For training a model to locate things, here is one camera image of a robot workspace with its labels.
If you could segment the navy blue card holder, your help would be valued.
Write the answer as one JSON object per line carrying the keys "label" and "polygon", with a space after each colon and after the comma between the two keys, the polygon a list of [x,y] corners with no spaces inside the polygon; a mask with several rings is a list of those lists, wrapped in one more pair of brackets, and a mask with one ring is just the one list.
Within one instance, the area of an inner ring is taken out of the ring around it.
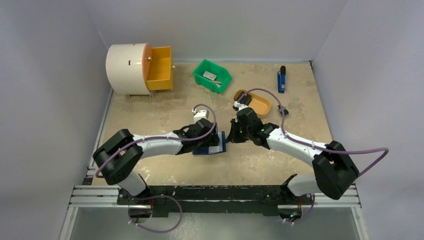
{"label": "navy blue card holder", "polygon": [[227,147],[226,144],[228,143],[226,137],[225,137],[225,132],[224,131],[220,131],[217,134],[219,141],[218,141],[218,145],[216,146],[208,146],[208,147],[197,147],[192,151],[193,155],[214,155],[214,154],[220,154],[220,153],[225,153],[227,151]]}

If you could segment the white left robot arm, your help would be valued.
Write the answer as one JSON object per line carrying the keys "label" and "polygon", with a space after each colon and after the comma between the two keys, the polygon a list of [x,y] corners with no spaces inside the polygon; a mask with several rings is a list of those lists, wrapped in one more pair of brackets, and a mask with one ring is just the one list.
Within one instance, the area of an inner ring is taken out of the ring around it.
{"label": "white left robot arm", "polygon": [[142,205],[149,199],[149,187],[135,171],[139,160],[221,146],[222,137],[217,126],[202,118],[163,135],[136,135],[126,128],[121,129],[101,145],[92,158],[98,167],[98,177],[104,178],[108,185],[118,185],[132,201]]}

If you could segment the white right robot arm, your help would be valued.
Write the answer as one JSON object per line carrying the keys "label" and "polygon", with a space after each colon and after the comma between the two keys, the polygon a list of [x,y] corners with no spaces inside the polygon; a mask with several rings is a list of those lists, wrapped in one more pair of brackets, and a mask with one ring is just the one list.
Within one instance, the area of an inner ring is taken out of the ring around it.
{"label": "white right robot arm", "polygon": [[229,142],[252,141],[256,146],[288,154],[313,168],[309,174],[291,175],[281,185],[280,196],[288,204],[300,196],[316,193],[338,200],[360,176],[350,156],[337,153],[344,151],[337,141],[325,144],[283,132],[276,124],[263,123],[250,107],[238,107],[236,117],[230,122]]}

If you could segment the black credit card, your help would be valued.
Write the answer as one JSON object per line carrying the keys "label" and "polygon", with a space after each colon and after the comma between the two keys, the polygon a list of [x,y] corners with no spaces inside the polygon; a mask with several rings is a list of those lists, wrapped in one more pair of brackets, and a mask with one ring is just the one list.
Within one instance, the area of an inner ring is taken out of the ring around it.
{"label": "black credit card", "polygon": [[237,100],[240,104],[243,104],[243,105],[249,105],[250,104],[250,102],[252,101],[252,96],[249,94],[249,93],[247,93],[247,94],[245,94],[243,91],[240,93],[240,95],[239,95],[239,99]]}

